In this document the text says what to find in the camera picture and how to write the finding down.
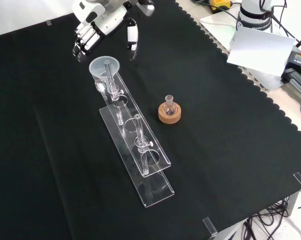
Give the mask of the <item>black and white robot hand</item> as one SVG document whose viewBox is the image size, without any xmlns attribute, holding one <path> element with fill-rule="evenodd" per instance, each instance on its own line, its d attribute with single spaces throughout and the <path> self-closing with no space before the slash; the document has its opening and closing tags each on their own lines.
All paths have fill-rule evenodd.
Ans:
<svg viewBox="0 0 301 240">
<path fill-rule="evenodd" d="M 76 0 L 72 12 L 79 20 L 72 54 L 81 62 L 106 37 L 123 24 L 127 27 L 127 48 L 136 54 L 139 31 L 137 22 L 127 17 L 133 7 L 130 0 Z"/>
</svg>

